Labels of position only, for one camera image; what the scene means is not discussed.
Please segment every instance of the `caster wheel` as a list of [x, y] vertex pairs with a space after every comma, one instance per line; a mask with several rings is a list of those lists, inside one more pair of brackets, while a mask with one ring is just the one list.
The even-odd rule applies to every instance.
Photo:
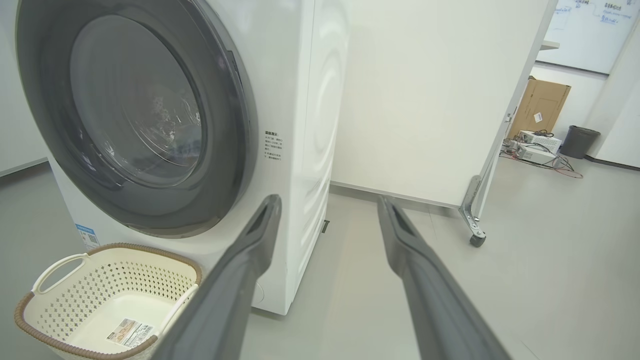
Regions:
[[482, 244], [484, 244], [485, 239], [486, 239], [486, 236], [484, 238], [479, 238], [476, 235], [472, 235], [471, 239], [469, 239], [469, 242], [471, 243], [471, 245], [475, 247], [480, 247], [482, 246]]

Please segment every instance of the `basket handle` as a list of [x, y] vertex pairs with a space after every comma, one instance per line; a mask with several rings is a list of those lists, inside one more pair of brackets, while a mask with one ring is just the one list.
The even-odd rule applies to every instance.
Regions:
[[[42, 283], [45, 280], [47, 280], [47, 278], [51, 274], [53, 274], [54, 271], [56, 271], [62, 265], [66, 264], [66, 263], [70, 263], [71, 261], [78, 260], [78, 259], [82, 259], [82, 263], [80, 265], [78, 265], [78, 267], [73, 269], [69, 274], [65, 275], [58, 282], [56, 282], [55, 284], [51, 285], [48, 289], [46, 289], [44, 291], [40, 290], [40, 287], [42, 286]], [[64, 280], [67, 280], [68, 277], [70, 277], [76, 271], [78, 271], [86, 263], [87, 260], [89, 260], [89, 255], [87, 253], [71, 255], [71, 256], [67, 256], [64, 259], [58, 260], [55, 264], [51, 265], [47, 270], [44, 270], [44, 272], [40, 275], [38, 280], [36, 280], [36, 282], [33, 284], [33, 288], [31, 289], [31, 292], [33, 292], [35, 295], [42, 295], [42, 294], [48, 293], [51, 289], [55, 288], [59, 283], [63, 282]]]
[[164, 317], [162, 324], [160, 324], [160, 328], [158, 328], [158, 332], [157, 332], [158, 338], [160, 338], [164, 334], [166, 327], [169, 325], [171, 320], [173, 320], [173, 317], [175, 316], [175, 314], [182, 307], [184, 302], [187, 301], [187, 299], [190, 296], [192, 296], [197, 289], [198, 289], [198, 284], [192, 285], [187, 291], [184, 292], [184, 294], [182, 294], [182, 296], [178, 299], [178, 301], [175, 302], [175, 304], [171, 308], [171, 311], [169, 311], [169, 313]]

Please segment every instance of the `washing machine drum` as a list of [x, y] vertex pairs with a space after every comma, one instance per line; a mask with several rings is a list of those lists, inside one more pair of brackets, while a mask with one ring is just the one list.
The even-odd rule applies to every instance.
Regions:
[[192, 0], [22, 0], [17, 56], [49, 149], [101, 210], [192, 236], [248, 184], [255, 105], [217, 15]]

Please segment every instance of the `paper label in basket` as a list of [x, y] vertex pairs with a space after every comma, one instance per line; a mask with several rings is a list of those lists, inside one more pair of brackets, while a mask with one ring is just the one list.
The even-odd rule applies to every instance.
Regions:
[[100, 246], [98, 237], [96, 237], [93, 229], [89, 229], [88, 227], [78, 224], [76, 224], [76, 228], [80, 232], [80, 236], [82, 236], [82, 241], [84, 242], [84, 246], [86, 246], [87, 250], [92, 250]]
[[154, 329], [151, 325], [146, 325], [131, 319], [122, 320], [120, 325], [107, 336], [107, 340], [112, 343], [124, 345], [129, 348], [142, 344]]

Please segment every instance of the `door glass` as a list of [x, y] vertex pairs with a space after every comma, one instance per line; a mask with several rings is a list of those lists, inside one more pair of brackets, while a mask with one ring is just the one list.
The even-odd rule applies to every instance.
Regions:
[[186, 75], [155, 35], [124, 17], [101, 17], [80, 32], [70, 62], [76, 108], [111, 166], [150, 186], [190, 175], [203, 142], [200, 114]]

